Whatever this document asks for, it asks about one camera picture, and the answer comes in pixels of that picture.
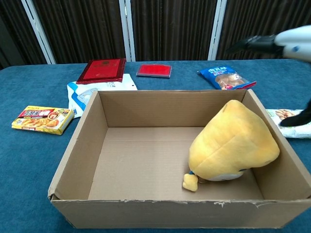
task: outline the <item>red book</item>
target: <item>red book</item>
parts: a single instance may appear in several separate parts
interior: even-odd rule
[[[90,60],[77,84],[122,82],[126,59]]]
[[[152,65],[141,65],[137,76],[149,76],[149,77],[163,77],[169,78],[171,76],[171,66],[160,65],[160,64],[152,64]]]

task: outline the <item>stuffed toy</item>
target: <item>stuffed toy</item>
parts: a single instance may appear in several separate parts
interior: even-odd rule
[[[183,187],[195,192],[198,177],[225,181],[245,170],[261,167],[279,156],[279,147],[267,125],[240,101],[230,100],[203,128],[190,146]]]

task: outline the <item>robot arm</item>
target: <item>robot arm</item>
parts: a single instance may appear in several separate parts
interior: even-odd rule
[[[249,37],[237,42],[226,52],[236,53],[240,50],[282,55],[286,58],[311,62],[311,25],[290,29],[277,35]],[[309,122],[311,122],[311,100],[304,111],[282,120],[280,126],[300,126]]]

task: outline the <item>snack bag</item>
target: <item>snack bag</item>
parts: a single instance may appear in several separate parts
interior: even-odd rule
[[[295,127],[282,127],[280,122],[288,117],[293,117],[302,110],[288,110],[288,109],[266,109],[273,122],[277,125],[286,138],[311,138],[311,122],[306,125]]]
[[[210,81],[214,87],[221,90],[248,89],[256,85],[256,81],[249,82],[242,78],[229,66],[211,67],[198,71],[204,78]]]
[[[94,91],[123,91],[123,90],[137,90],[129,74],[123,74],[122,82],[104,82],[104,83],[90,83],[77,84],[77,82],[70,82],[67,84],[68,90],[68,108],[74,112],[74,117],[81,117],[89,99]]]
[[[73,116],[71,109],[27,106],[13,121],[12,128],[62,135]]]

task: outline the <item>white plastic bag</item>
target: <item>white plastic bag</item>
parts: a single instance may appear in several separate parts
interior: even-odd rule
[[[68,108],[74,112],[74,118],[81,117],[85,107],[94,91],[123,91],[137,90],[129,74],[123,74],[122,82],[107,82],[107,83],[90,83],[76,84],[70,82],[67,84],[68,90]]]
[[[302,110],[288,110],[288,109],[266,109],[266,110],[284,137],[311,138],[311,122],[306,125],[295,127],[282,127],[279,125],[283,119],[295,116],[300,112],[302,112]]]

